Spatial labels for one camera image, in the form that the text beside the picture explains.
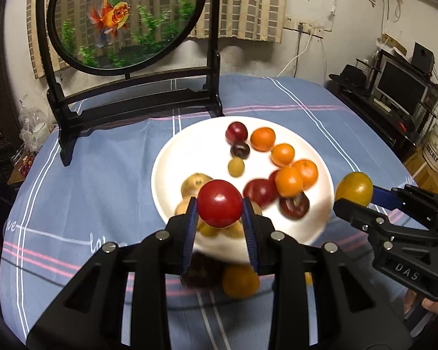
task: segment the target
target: checkered curtain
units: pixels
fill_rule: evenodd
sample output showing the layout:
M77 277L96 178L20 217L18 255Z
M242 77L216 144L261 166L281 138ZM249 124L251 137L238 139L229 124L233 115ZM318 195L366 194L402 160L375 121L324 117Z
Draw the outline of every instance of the checkered curtain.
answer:
M285 1L221 0L219 37L281 43ZM209 3L210 0L206 0L193 37L208 37Z
M108 47L108 50L117 50L120 47L133 44L131 32L138 32L140 17L136 5L148 6L154 16L158 17L163 9L174 11L176 0L124 0L132 7L129 18L129 27L124 34ZM235 37L252 41L281 42L284 24L286 0L221 0L220 37ZM91 23L87 19L93 0L58 0L55 10L55 24L60 34L62 23L70 19L75 22L76 45L94 45L94 35ZM210 0L206 0L203 12L194 30L190 33L193 38L207 38L209 31ZM29 54L36 79L44 76L39 46L37 41L37 27L35 20L35 0L27 0L27 34ZM50 55L54 71L68 65L58 56L49 41Z

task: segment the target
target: black hat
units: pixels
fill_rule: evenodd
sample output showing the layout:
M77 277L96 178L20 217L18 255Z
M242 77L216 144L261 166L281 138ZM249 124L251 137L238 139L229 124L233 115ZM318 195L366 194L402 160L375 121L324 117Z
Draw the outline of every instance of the black hat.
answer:
M367 76L361 69L358 69L355 66L347 64L344 67L344 71L342 71L340 75L331 74L329 75L329 78L347 90L356 91L362 94L369 94L369 91L365 89Z

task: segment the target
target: goldfish painting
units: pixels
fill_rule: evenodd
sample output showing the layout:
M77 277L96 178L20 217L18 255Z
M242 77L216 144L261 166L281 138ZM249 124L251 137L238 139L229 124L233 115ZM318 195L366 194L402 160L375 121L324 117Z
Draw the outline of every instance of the goldfish painting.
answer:
M129 15L130 7L124 2L112 7L108 0L103 0L100 13L93 6L89 11L89 19L100 37L96 38L96 46L103 47L112 44L113 40L117 39L118 29L128 29L126 21Z

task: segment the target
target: blue tablecloth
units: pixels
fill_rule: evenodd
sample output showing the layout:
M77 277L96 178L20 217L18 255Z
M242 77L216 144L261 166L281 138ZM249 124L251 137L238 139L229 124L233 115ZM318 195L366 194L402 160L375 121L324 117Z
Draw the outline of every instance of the blue tablecloth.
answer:
M142 93L190 87L202 79L169 80L137 87ZM78 102L78 112L122 99L126 91ZM229 75L220 79L224 114L273 121L306 139L326 162L334 185L347 173L363 171L374 184L391 188L414 184L388 146L352 111L321 86L291 78ZM164 144L207 113L151 118L78 139L68 167L60 161L57 136L49 137L36 157L10 213L0 272L1 306L6 323L25 341L29 330L61 288L107 241L140 242L164 227L151 194L154 160ZM387 212L406 224L401 212ZM371 267L366 234L332 217L315 245L337 243L402 315L405 289ZM262 279L251 299L229 301L220 290L183 288L167 276L172 348L267 349L272 310L272 278ZM128 291L133 280L128 282ZM127 294L123 342L129 342ZM312 342L316 338L311 314Z

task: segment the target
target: white bucket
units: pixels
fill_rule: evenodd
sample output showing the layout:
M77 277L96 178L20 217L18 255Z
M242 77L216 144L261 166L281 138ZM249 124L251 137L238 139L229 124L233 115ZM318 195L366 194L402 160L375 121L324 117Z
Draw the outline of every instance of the white bucket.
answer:
M433 126L428 142L423 149L423 157L433 170L438 171L438 124Z

